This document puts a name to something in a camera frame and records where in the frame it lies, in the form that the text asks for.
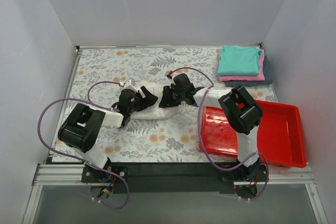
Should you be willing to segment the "white coca-cola t-shirt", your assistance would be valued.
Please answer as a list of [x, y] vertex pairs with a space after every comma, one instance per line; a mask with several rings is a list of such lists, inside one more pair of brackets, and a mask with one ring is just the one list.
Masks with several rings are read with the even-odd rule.
[[141, 87], [144, 86], [151, 94], [158, 97], [156, 103], [140, 112], [134, 112], [131, 115], [132, 120], [165, 120], [170, 119], [172, 116], [179, 113], [179, 108], [160, 108], [159, 103], [163, 97], [163, 87], [164, 84], [155, 83], [155, 82], [146, 82], [141, 81], [135, 84], [135, 87], [140, 91], [141, 95], [143, 92], [141, 91]]

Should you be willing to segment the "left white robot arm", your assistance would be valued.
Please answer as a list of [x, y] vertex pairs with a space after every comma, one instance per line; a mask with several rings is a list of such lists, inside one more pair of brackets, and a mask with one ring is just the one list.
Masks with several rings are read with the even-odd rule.
[[100, 182], [111, 178], [110, 159], [96, 143], [102, 127], [122, 128], [126, 126], [134, 112], [143, 111], [158, 101], [158, 97], [146, 87], [124, 88], [115, 104], [117, 112], [92, 109], [78, 103], [58, 131], [58, 138], [72, 147], [88, 164], [94, 165], [93, 175]]

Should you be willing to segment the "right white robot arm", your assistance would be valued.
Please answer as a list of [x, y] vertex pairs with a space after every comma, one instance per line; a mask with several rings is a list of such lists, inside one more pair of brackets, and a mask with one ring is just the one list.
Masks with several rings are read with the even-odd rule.
[[227, 163], [225, 166], [219, 166], [213, 161], [211, 163], [222, 174], [227, 174], [229, 180], [248, 181], [254, 178], [260, 167], [257, 133], [263, 116], [263, 111], [256, 100], [243, 86], [237, 86], [229, 91], [214, 89], [213, 86], [196, 88], [184, 73], [173, 77], [170, 72], [167, 77], [171, 79], [171, 84], [163, 88], [159, 107], [172, 108], [184, 102], [198, 108], [199, 139], [207, 158], [209, 155], [201, 135], [203, 108], [207, 106], [221, 109], [237, 136], [237, 159], [236, 163]]

